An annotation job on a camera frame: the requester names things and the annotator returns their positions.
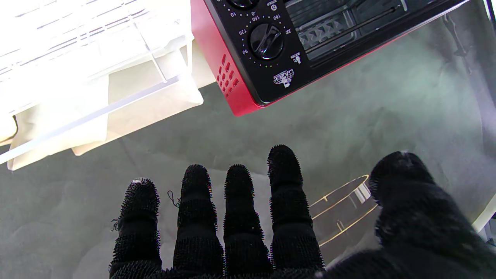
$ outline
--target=oven knob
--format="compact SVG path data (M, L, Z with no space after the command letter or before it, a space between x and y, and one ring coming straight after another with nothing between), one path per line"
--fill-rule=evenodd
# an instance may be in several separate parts
M284 46L281 31L276 26L268 23L255 27L249 39L253 54L264 60L276 58L282 52Z
M227 0L231 5L240 9L251 9L258 4L258 0Z

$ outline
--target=loose thread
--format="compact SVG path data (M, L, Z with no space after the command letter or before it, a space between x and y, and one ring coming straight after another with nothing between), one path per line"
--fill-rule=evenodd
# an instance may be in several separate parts
M110 231L119 230L119 219L112 219L111 222L114 222L114 224L112 225L112 229Z
M178 198L177 203L176 203L176 202L174 202L174 193L173 193L171 190L168 190L168 191L167 191L167 196L169 196L169 200L171 200L171 201L172 201L172 204L173 204L175 207L179 208L179 204L181 203L181 200Z

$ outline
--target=red toaster oven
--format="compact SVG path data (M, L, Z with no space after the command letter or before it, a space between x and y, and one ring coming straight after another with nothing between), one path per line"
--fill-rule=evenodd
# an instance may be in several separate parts
M266 107L468 0L191 0L236 116Z

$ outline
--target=fuzzy black glove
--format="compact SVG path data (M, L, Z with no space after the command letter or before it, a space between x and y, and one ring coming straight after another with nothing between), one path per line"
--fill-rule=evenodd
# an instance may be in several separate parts
M298 161L286 146L268 157L274 232L271 251L263 244L253 209L248 170L232 166L226 178L225 251L216 237L217 215L207 170L186 170L171 269L162 270L157 212L150 180L131 183L117 229L112 279L172 278L493 278L496 257L477 236L452 198L438 187L422 161L393 153L371 174L371 193L382 212L376 235L382 248L363 251L323 269Z

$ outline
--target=oven window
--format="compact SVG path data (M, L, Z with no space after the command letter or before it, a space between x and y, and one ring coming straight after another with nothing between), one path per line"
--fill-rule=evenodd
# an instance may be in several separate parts
M308 58L316 62L436 0L285 0Z

